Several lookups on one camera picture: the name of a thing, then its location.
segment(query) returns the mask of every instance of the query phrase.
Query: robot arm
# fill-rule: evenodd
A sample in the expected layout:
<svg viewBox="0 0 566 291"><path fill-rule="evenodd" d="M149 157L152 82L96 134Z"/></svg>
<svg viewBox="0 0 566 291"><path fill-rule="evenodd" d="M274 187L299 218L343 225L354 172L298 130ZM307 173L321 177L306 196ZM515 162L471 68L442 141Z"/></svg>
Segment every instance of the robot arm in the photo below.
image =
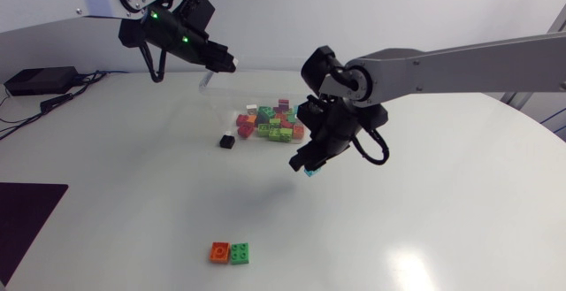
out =
<svg viewBox="0 0 566 291"><path fill-rule="evenodd" d="M208 0L0 0L0 33L53 21L81 17L122 19L119 39L139 48L155 82L164 78L166 53L214 72L234 72L226 46L211 42L204 31L214 7ZM147 42L161 48L157 72Z"/></svg>
<svg viewBox="0 0 566 291"><path fill-rule="evenodd" d="M307 145L289 164L314 171L353 142L376 165L389 148L376 128L387 122L385 101L412 93L566 91L566 33L422 52L388 49L342 65L328 47L315 51L301 75L315 92L299 107L310 129ZM364 129L382 148L369 157L356 138Z"/></svg>

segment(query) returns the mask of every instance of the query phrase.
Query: green lego brick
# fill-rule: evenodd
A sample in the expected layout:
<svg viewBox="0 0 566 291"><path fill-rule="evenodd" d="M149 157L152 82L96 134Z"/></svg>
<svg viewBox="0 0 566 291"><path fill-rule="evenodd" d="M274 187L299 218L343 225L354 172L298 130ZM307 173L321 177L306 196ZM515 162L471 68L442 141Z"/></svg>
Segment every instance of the green lego brick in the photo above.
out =
<svg viewBox="0 0 566 291"><path fill-rule="evenodd" d="M281 140L281 131L279 128L270 128L269 140L274 142L279 142Z"/></svg>
<svg viewBox="0 0 566 291"><path fill-rule="evenodd" d="M259 111L257 113L256 123L260 124L269 124L269 115L265 112Z"/></svg>
<svg viewBox="0 0 566 291"><path fill-rule="evenodd" d="M257 133L260 137L269 136L269 124L260 124L257 126Z"/></svg>
<svg viewBox="0 0 566 291"><path fill-rule="evenodd" d="M280 127L281 127L281 119L269 120L269 128L280 128Z"/></svg>
<svg viewBox="0 0 566 291"><path fill-rule="evenodd" d="M270 119L275 118L275 111L268 106L260 106L259 110L257 111L258 113L265 113L265 115L267 115Z"/></svg>
<svg viewBox="0 0 566 291"><path fill-rule="evenodd" d="M282 142L290 142L293 136L293 129L291 128L281 128L279 131L281 136L279 137Z"/></svg>
<svg viewBox="0 0 566 291"><path fill-rule="evenodd" d="M248 243L235 243L230 249L230 259L232 264L249 264Z"/></svg>

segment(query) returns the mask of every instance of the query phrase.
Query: red lego brick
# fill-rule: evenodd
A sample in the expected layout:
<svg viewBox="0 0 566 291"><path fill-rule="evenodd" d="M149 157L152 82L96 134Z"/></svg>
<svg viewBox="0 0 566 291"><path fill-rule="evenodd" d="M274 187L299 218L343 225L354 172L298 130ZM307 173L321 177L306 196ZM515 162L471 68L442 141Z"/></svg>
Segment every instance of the red lego brick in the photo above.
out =
<svg viewBox="0 0 566 291"><path fill-rule="evenodd" d="M303 126L293 126L293 138L296 140L301 140L304 136L304 127Z"/></svg>
<svg viewBox="0 0 566 291"><path fill-rule="evenodd" d="M243 138L248 138L250 135L254 133L254 126L250 125L249 123L243 124L238 128L238 135Z"/></svg>
<svg viewBox="0 0 566 291"><path fill-rule="evenodd" d="M230 255L229 242L213 242L210 248L209 260L217 264L227 264Z"/></svg>
<svg viewBox="0 0 566 291"><path fill-rule="evenodd" d="M275 114L275 119L281 119L281 122L283 122L284 120L287 120L287 115L283 113L277 113Z"/></svg>
<svg viewBox="0 0 566 291"><path fill-rule="evenodd" d="M289 110L289 100L286 99L279 99L279 108L282 111L287 111Z"/></svg>
<svg viewBox="0 0 566 291"><path fill-rule="evenodd" d="M293 124L285 120L281 120L281 128L293 128Z"/></svg>
<svg viewBox="0 0 566 291"><path fill-rule="evenodd" d="M238 115L238 118L236 119L236 126L241 126L243 124L245 124L246 122L248 122L248 115Z"/></svg>

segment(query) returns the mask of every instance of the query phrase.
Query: lego brick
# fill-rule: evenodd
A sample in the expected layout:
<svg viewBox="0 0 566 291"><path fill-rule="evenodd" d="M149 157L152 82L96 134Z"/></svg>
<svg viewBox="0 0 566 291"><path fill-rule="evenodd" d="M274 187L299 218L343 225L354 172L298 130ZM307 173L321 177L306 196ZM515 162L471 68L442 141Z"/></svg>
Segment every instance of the lego brick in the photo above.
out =
<svg viewBox="0 0 566 291"><path fill-rule="evenodd" d="M245 123L248 122L248 115L238 115L238 118L236 119L236 126L241 126Z"/></svg>
<svg viewBox="0 0 566 291"><path fill-rule="evenodd" d="M251 124L252 126L256 126L256 119L257 119L257 115L248 115L248 123Z"/></svg>
<svg viewBox="0 0 566 291"><path fill-rule="evenodd" d="M257 117L256 117L256 124L260 125L260 124L269 124L269 115L265 114L265 112L263 111L259 111L257 113Z"/></svg>
<svg viewBox="0 0 566 291"><path fill-rule="evenodd" d="M254 133L254 127L249 124L244 124L238 128L238 135L243 138L248 138Z"/></svg>
<svg viewBox="0 0 566 291"><path fill-rule="evenodd" d="M249 246L247 242L233 244L230 253L232 264L249 264Z"/></svg>
<svg viewBox="0 0 566 291"><path fill-rule="evenodd" d="M260 106L258 113L265 113L270 119L275 118L275 111L267 106Z"/></svg>
<svg viewBox="0 0 566 291"><path fill-rule="evenodd" d="M281 140L281 132L278 128L270 128L268 139L273 142L279 142Z"/></svg>
<svg viewBox="0 0 566 291"><path fill-rule="evenodd" d="M210 248L209 260L217 264L227 264L230 259L230 243L213 242Z"/></svg>
<svg viewBox="0 0 566 291"><path fill-rule="evenodd" d="M250 104L246 106L248 115L257 115L257 104Z"/></svg>
<svg viewBox="0 0 566 291"><path fill-rule="evenodd" d="M293 135L293 130L291 128L281 128L281 130L279 132L281 134L279 139L282 142L290 142L291 141L292 135Z"/></svg>
<svg viewBox="0 0 566 291"><path fill-rule="evenodd" d="M289 100L279 99L279 108L283 111L289 110Z"/></svg>
<svg viewBox="0 0 566 291"><path fill-rule="evenodd" d="M289 123L289 122L287 122L287 121L283 121L283 120L282 120L282 121L281 121L281 128L289 128L289 129L291 129L291 128L293 128L293 124L292 124L292 123Z"/></svg>
<svg viewBox="0 0 566 291"><path fill-rule="evenodd" d="M287 115L283 113L277 113L275 114L275 119L280 119L281 122L283 122L284 120L287 120Z"/></svg>
<svg viewBox="0 0 566 291"><path fill-rule="evenodd" d="M223 149L231 149L236 139L231 135L224 135L220 140L220 147Z"/></svg>
<svg viewBox="0 0 566 291"><path fill-rule="evenodd" d="M301 140L304 136L304 126L293 126L293 138L296 140Z"/></svg>
<svg viewBox="0 0 566 291"><path fill-rule="evenodd" d="M269 120L269 128L280 128L280 127L281 127L281 119Z"/></svg>
<svg viewBox="0 0 566 291"><path fill-rule="evenodd" d="M320 172L320 168L318 168L318 169L315 170L315 171L307 171L306 168L304 169L304 173L306 173L307 176L309 176L309 177L312 177L312 176L313 176L314 174L316 174L317 172Z"/></svg>
<svg viewBox="0 0 566 291"><path fill-rule="evenodd" d="M260 137L269 136L269 124L259 124L257 125L257 133Z"/></svg>

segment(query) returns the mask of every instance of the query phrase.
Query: black cable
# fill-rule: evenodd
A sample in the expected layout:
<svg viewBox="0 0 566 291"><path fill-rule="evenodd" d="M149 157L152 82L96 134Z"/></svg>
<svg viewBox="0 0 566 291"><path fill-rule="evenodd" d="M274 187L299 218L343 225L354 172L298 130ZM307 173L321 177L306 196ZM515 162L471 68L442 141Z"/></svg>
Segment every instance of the black cable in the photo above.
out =
<svg viewBox="0 0 566 291"><path fill-rule="evenodd" d="M7 99L10 98L10 95L8 95L7 97L5 97L4 99L2 99L2 102L0 102L0 106L2 106L2 104L4 104L4 101L6 101Z"/></svg>
<svg viewBox="0 0 566 291"><path fill-rule="evenodd" d="M365 152L365 150L363 150L362 144L360 144L360 141L358 141L357 137L355 136L352 138L352 142L354 143L354 146L356 147L357 151L360 152L360 154L362 154L362 157L368 160L368 162L375 165L385 164L387 159L389 159L389 147L387 147L386 141L381 137L381 135L379 135L378 131L375 129L369 131L368 134L371 136L373 141L375 141L381 147L381 151L383 152L383 158L375 159L371 157L368 153Z"/></svg>
<svg viewBox="0 0 566 291"><path fill-rule="evenodd" d="M105 76L108 75L109 73L127 73L127 72L124 72L124 71L95 71L95 72L93 72L93 73L79 74L79 75L75 76L74 79L75 79L75 80L78 80L81 84L84 85L81 89L79 89L79 90L78 90L77 92L75 92L75 93L70 94L69 97L66 98L64 101L62 101L62 102L60 102L60 103L54 104L53 106L51 106L51 107L50 107L48 110L46 110L46 111L41 111L40 113L37 113L37 114L35 114L34 116L31 116L31 117L29 117L29 118L27 118L27 119L21 119L21 120L18 120L18 121L13 121L13 122L15 122L15 123L20 123L20 122L21 122L21 123L20 123L19 125L6 127L6 128L4 128L4 129L0 130L0 133L5 132L5 131L9 131L9 132L6 132L6 133L0 135L0 141L3 140L4 138L8 137L10 134L16 132L16 131L19 130L20 128L22 128L22 127L24 127L24 126L27 126L27 125L29 125L29 124L31 124L31 123L34 123L36 120L38 120L38 119L44 117L44 116L47 115L49 112L55 110L57 107L59 107L59 106L65 104L65 103L67 103L67 102L73 100L74 97L83 94L83 93L87 90L87 88L88 88L89 86L91 86L91 85L97 83L98 81L100 81L103 77L105 77ZM11 121L3 120L3 119L0 119L0 120L2 120L3 122L6 122L6 123L11 122Z"/></svg>
<svg viewBox="0 0 566 291"><path fill-rule="evenodd" d="M563 108L563 109L559 110L558 112L556 112L555 114L549 116L548 118L543 119L542 121L540 121L540 124L545 123L545 122L548 121L549 119L555 117L556 115L558 115L558 114L560 114L560 113L562 113L562 112L564 112L564 111L566 111L566 108Z"/></svg>
<svg viewBox="0 0 566 291"><path fill-rule="evenodd" d="M344 87L350 88L353 91L357 91L358 88L358 84L356 80L348 80L346 79L342 73L338 72L338 70L342 70L344 71L343 67L336 67L333 66L330 69L330 75L332 75L332 77L341 85L343 85Z"/></svg>
<svg viewBox="0 0 566 291"><path fill-rule="evenodd" d="M153 68L153 58L151 57L151 51L149 50L148 44L146 42L144 42L140 46L140 51L141 51L141 56L143 57L146 66L148 67L149 75L151 76L151 79L155 83L161 82L165 77L165 58L167 57L167 51L161 49L161 56L159 57L159 69L157 70L157 75L155 69Z"/></svg>

